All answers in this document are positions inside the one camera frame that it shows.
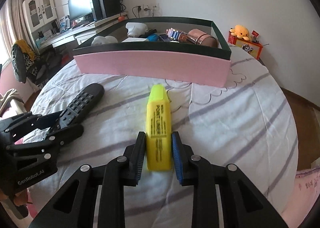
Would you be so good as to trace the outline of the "person's hand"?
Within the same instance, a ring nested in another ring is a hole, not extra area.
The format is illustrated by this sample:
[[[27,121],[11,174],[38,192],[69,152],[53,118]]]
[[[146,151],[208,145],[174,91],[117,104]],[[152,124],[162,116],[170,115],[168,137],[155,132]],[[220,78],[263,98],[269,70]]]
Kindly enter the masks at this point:
[[[2,189],[0,189],[0,201],[5,201],[9,199],[9,196],[6,195]],[[28,190],[23,190],[13,197],[13,202],[16,206],[26,205],[28,203]]]

